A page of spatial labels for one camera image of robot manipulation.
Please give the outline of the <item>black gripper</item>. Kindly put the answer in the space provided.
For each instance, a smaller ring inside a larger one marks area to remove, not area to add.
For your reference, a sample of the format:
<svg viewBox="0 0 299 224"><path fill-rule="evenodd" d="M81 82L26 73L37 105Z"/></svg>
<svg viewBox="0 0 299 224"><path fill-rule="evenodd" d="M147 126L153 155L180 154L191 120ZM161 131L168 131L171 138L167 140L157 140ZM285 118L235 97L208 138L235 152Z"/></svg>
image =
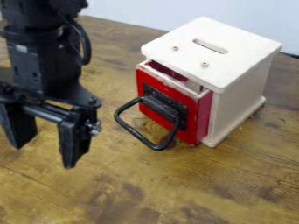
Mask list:
<svg viewBox="0 0 299 224"><path fill-rule="evenodd" d="M21 149L37 135L36 116L56 123L81 123L100 132L100 99L80 85L90 48L77 40L6 43L12 67L0 80L0 125L10 145Z"/></svg>

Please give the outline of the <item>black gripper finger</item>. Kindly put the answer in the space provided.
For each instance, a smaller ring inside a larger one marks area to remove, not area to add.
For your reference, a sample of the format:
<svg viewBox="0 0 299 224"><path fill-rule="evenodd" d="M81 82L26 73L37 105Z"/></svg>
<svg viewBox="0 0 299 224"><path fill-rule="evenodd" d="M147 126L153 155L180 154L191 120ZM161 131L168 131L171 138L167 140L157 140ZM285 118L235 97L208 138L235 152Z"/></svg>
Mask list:
<svg viewBox="0 0 299 224"><path fill-rule="evenodd" d="M61 162L65 169L76 166L80 157L89 152L90 134L84 124L62 121L57 125Z"/></svg>

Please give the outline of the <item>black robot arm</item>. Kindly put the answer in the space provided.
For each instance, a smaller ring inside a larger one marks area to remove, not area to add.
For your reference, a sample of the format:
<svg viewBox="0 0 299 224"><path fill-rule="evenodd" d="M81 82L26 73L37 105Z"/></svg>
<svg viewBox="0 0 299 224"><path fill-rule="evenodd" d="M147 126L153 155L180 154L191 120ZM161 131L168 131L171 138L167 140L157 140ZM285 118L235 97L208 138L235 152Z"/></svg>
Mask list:
<svg viewBox="0 0 299 224"><path fill-rule="evenodd" d="M0 68L0 126L20 149L37 135L37 118L56 123L66 168L100 132L101 100L80 85L90 42L76 17L86 7L88 0L0 0L0 37L10 62Z"/></svg>

